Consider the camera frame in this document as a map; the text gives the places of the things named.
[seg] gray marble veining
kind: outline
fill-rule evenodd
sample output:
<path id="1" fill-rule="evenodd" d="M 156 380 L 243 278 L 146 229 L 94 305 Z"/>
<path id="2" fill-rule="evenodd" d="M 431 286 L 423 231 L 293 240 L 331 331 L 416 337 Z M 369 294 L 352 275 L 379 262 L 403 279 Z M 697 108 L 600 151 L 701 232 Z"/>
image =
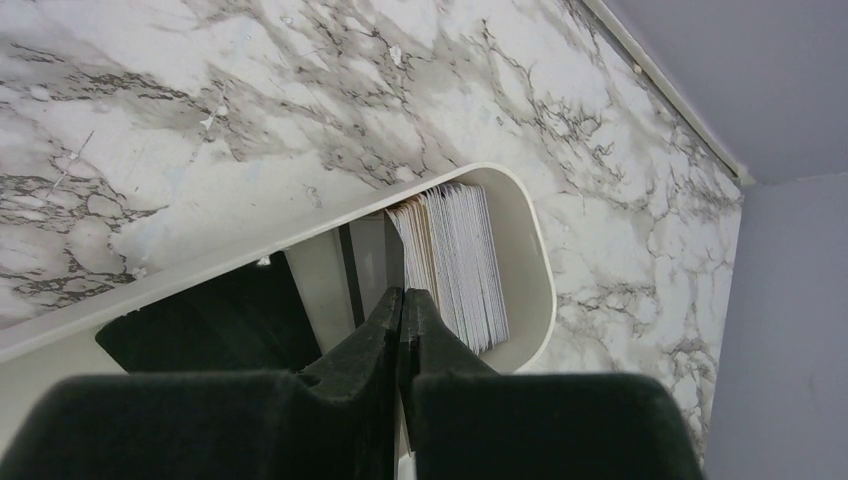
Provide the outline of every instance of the gray marble veining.
<path id="1" fill-rule="evenodd" d="M 535 369 L 654 376 L 702 450 L 741 196 L 578 7 L 0 4 L 0 328 L 496 162 L 530 190 L 556 281 Z"/>

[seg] paper stack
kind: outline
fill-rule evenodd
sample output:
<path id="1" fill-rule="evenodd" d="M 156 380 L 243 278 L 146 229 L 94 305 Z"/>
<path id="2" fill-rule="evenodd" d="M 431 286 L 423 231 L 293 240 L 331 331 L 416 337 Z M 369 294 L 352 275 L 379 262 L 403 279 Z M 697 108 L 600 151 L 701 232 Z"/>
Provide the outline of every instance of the paper stack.
<path id="1" fill-rule="evenodd" d="M 448 183 L 388 210 L 407 288 L 429 290 L 447 327 L 474 353 L 509 339 L 482 187 Z"/>

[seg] gray panel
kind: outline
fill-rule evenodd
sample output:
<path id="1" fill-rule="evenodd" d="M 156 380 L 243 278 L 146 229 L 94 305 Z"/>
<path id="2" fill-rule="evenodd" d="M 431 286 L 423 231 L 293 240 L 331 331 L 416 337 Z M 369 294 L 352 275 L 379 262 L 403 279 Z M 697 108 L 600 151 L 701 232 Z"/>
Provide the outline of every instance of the gray panel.
<path id="1" fill-rule="evenodd" d="M 758 182 L 848 171 L 848 2 L 604 1 Z"/>
<path id="2" fill-rule="evenodd" d="M 706 471 L 848 472 L 848 176 L 747 189 Z"/>

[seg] marble pattern surface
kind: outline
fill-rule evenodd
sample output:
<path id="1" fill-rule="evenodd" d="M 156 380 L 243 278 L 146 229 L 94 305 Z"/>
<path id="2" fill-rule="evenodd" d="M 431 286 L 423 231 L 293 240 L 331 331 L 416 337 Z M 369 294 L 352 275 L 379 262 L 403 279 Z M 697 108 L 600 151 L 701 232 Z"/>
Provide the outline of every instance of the marble pattern surface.
<path id="1" fill-rule="evenodd" d="M 9 0 L 0 37 L 0 329 L 496 162 L 558 292 L 534 369 L 654 376 L 703 450 L 741 196 L 581 5 Z"/>

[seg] black plastic part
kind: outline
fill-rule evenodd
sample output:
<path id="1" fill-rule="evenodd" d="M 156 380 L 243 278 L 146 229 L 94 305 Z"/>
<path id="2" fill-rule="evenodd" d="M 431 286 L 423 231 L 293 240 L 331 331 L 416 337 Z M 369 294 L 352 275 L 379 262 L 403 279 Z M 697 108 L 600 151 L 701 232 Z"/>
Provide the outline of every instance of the black plastic part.
<path id="1" fill-rule="evenodd" d="M 97 343 L 128 372 L 300 370 L 321 356 L 285 253 L 118 318 Z"/>
<path id="2" fill-rule="evenodd" d="M 674 400 L 639 375 L 414 382 L 419 480 L 701 480 Z"/>
<path id="3" fill-rule="evenodd" d="M 362 306 L 362 290 L 359 288 L 359 275 L 356 271 L 356 255 L 353 253 L 353 238 L 350 235 L 350 224 L 339 227 L 339 245 L 342 248 L 342 261 L 345 265 L 347 290 L 350 297 L 350 308 L 353 313 L 353 325 L 359 328 L 365 323 L 365 307 Z"/>
<path id="4" fill-rule="evenodd" d="M 398 372 L 411 451 L 417 449 L 418 441 L 411 394 L 417 375 L 497 375 L 445 326 L 430 292 L 416 289 L 407 290 L 404 298 Z"/>
<path id="5" fill-rule="evenodd" d="M 54 387 L 0 479 L 391 479 L 402 291 L 292 373 L 79 377 Z"/>
<path id="6" fill-rule="evenodd" d="M 386 211 L 383 211 L 383 231 L 386 241 L 386 285 L 389 288 L 405 289 L 403 240 Z"/>

